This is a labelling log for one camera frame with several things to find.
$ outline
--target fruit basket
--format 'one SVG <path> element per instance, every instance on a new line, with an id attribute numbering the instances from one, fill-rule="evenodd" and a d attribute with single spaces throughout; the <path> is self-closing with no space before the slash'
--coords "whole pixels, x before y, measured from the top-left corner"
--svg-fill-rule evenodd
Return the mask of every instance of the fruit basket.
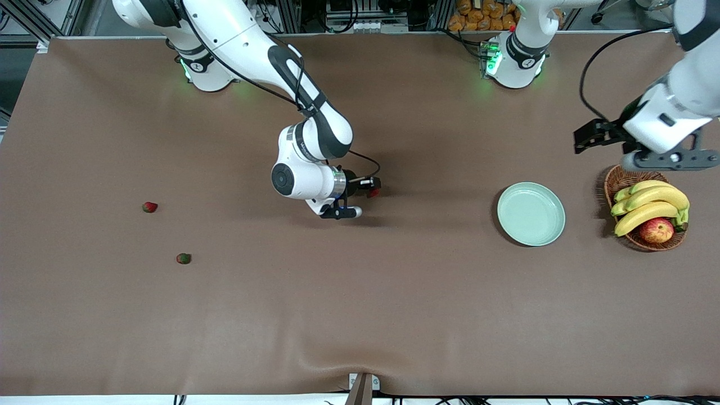
<path id="1" fill-rule="evenodd" d="M 667 178 L 659 172 L 626 172 L 622 167 L 615 166 L 612 168 L 608 175 L 605 177 L 605 199 L 608 202 L 608 206 L 613 206 L 613 197 L 615 194 L 625 187 L 633 186 L 637 183 L 645 180 L 659 180 L 661 182 L 668 182 Z M 669 241 L 661 244 L 651 244 L 640 238 L 640 234 L 636 229 L 625 235 L 625 237 L 634 245 L 638 246 L 647 251 L 651 252 L 663 252 L 665 250 L 674 249 L 685 240 L 686 230 L 680 230 L 670 238 Z"/>

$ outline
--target red apple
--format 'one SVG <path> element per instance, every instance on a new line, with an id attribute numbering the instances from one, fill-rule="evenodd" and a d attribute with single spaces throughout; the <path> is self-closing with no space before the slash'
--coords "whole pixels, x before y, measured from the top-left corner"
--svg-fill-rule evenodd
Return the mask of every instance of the red apple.
<path id="1" fill-rule="evenodd" d="M 653 218 L 640 225 L 640 237 L 651 244 L 667 242 L 675 234 L 675 227 L 665 218 Z"/>

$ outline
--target bunch of bananas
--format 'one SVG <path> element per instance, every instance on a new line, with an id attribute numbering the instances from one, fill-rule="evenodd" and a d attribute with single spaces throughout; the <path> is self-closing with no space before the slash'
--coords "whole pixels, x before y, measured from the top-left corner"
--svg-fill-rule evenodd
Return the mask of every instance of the bunch of bananas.
<path id="1" fill-rule="evenodd" d="M 615 194 L 611 214 L 625 215 L 615 225 L 615 234 L 623 236 L 653 218 L 671 218 L 676 226 L 688 222 L 690 201 L 672 185 L 659 180 L 647 180 L 627 187 Z"/>

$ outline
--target table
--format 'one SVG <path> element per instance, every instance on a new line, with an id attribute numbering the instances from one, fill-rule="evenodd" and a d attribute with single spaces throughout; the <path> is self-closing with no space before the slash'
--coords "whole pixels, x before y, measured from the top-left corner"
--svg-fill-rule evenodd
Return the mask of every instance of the table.
<path id="1" fill-rule="evenodd" d="M 382 163 L 383 197 L 339 222 L 270 183 L 292 106 L 197 91 L 162 40 L 52 41 L 0 148 L 0 394 L 337 391 L 358 371 L 402 395 L 720 394 L 718 172 L 670 175 L 692 228 L 645 254 L 596 196 L 620 147 L 573 154 L 580 70 L 611 37 L 558 35 L 522 90 L 444 35 L 292 38 Z M 618 43 L 588 98 L 616 116 L 681 56 L 668 34 Z M 555 243 L 498 230 L 520 181 L 564 203 Z"/>

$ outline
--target green plate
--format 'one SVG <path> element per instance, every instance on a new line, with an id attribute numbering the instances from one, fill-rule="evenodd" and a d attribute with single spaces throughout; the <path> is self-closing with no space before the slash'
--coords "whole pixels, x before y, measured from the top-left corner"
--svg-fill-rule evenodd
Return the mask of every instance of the green plate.
<path id="1" fill-rule="evenodd" d="M 528 246 L 543 246 L 562 233 L 565 209 L 549 188 L 523 182 L 511 185 L 500 196 L 498 219 L 511 238 Z"/>

